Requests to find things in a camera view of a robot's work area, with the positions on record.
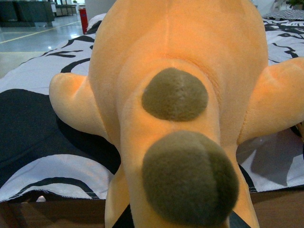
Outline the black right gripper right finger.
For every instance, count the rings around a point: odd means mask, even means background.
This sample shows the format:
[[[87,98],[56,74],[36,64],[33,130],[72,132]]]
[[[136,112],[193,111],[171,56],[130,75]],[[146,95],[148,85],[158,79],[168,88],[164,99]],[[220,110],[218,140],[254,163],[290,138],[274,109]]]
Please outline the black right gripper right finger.
[[[247,223],[234,211],[229,216],[230,228],[247,228]]]

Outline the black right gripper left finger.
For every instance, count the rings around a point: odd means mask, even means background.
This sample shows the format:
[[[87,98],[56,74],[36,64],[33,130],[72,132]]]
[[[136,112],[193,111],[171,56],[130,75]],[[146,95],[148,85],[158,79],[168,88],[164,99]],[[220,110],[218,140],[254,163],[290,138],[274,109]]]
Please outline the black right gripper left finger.
[[[133,228],[133,218],[130,205],[128,205],[123,211],[121,216],[113,225],[113,228]]]

